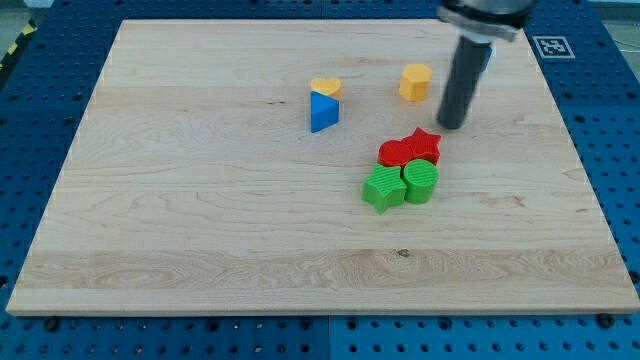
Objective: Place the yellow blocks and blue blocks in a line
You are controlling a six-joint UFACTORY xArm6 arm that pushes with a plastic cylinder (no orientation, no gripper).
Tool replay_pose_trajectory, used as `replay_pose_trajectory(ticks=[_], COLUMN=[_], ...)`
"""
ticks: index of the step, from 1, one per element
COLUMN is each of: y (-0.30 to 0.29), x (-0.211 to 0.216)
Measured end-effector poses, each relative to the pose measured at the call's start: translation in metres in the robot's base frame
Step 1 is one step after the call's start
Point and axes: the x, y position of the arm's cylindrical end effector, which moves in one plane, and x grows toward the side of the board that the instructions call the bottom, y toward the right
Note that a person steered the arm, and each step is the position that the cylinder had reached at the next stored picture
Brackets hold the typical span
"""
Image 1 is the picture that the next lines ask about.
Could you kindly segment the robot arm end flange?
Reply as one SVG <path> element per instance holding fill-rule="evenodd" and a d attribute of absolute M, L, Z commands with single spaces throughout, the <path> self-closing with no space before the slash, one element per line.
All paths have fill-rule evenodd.
<path fill-rule="evenodd" d="M 437 17 L 476 43 L 513 42 L 535 5 L 536 0 L 441 0 Z"/>

